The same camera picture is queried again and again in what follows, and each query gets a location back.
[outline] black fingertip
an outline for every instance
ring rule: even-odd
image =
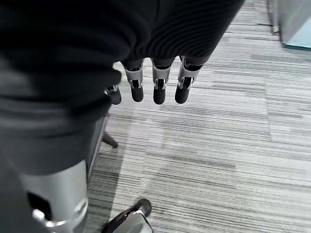
[[[182,104],[187,101],[188,95],[189,95],[189,90],[185,86],[183,86],[182,89],[177,87],[176,93],[175,93],[175,101],[177,103]]]
[[[163,104],[165,101],[165,89],[154,89],[154,102],[156,104]]]
[[[135,102],[141,102],[142,99],[144,98],[144,92],[142,87],[138,88],[138,87],[134,87],[131,88],[132,90],[132,98]]]

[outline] gray carpet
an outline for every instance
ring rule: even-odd
[[[179,59],[163,105],[149,59],[141,103],[123,77],[107,126],[120,146],[96,158],[88,233],[142,197],[161,233],[311,233],[311,52],[282,48],[264,7],[246,1],[183,105]]]

